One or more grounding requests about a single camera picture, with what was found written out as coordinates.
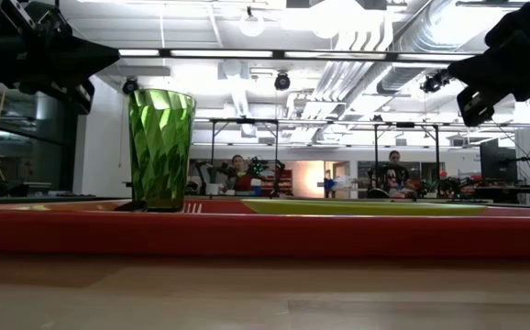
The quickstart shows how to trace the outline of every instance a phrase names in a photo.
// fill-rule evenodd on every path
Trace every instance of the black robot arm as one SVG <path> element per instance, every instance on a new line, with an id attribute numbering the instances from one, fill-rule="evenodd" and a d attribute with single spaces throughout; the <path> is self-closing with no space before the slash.
<path id="1" fill-rule="evenodd" d="M 530 3 L 505 15 L 485 44 L 489 48 L 481 55 L 450 64 L 421 86 L 430 93 L 453 78 L 465 83 L 457 102 L 467 127 L 491 120 L 493 106 L 508 94 L 520 102 L 530 98 Z"/>
<path id="2" fill-rule="evenodd" d="M 54 5 L 0 0 L 0 83 L 9 88 L 41 91 L 88 114 L 88 78 L 119 59 L 117 49 L 74 37 Z"/>

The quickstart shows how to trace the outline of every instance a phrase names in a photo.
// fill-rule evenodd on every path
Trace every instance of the faceted green cup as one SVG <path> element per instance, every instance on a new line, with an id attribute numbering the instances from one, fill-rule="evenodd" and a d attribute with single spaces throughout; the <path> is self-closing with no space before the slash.
<path id="1" fill-rule="evenodd" d="M 195 100 L 159 89 L 128 95 L 133 200 L 179 212 L 187 182 Z"/>

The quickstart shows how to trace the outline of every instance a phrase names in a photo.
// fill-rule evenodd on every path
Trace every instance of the yellow mat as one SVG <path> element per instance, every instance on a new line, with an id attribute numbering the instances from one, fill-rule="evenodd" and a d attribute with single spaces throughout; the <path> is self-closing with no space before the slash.
<path id="1" fill-rule="evenodd" d="M 480 215 L 486 206 L 445 203 L 335 202 L 244 199 L 259 214 L 269 215 Z"/>

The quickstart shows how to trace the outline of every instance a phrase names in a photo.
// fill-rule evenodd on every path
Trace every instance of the red object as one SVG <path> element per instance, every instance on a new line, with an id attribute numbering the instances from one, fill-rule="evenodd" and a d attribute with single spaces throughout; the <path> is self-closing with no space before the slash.
<path id="1" fill-rule="evenodd" d="M 269 197 L 273 190 L 273 184 L 275 182 L 275 175 L 268 175 L 266 181 L 261 182 L 261 196 Z M 293 195 L 293 171 L 283 170 L 280 176 L 280 193 L 287 195 Z"/>
<path id="2" fill-rule="evenodd" d="M 499 209 L 500 214 L 521 213 L 516 210 L 519 209 Z M 530 258 L 530 216 L 290 216 L 2 209 L 0 250 L 243 257 Z"/>
<path id="3" fill-rule="evenodd" d="M 238 177 L 237 181 L 235 182 L 235 191 L 251 192 L 253 190 L 253 188 L 250 186 L 251 180 L 253 180 L 253 178 L 248 174 Z"/>

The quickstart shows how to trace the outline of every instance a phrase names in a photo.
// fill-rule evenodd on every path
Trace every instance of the monitor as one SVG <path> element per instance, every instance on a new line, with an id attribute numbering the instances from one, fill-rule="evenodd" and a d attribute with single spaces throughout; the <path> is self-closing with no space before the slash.
<path id="1" fill-rule="evenodd" d="M 500 148 L 498 139 L 480 144 L 481 177 L 487 180 L 505 182 L 518 181 L 518 169 L 515 161 L 515 150 Z"/>

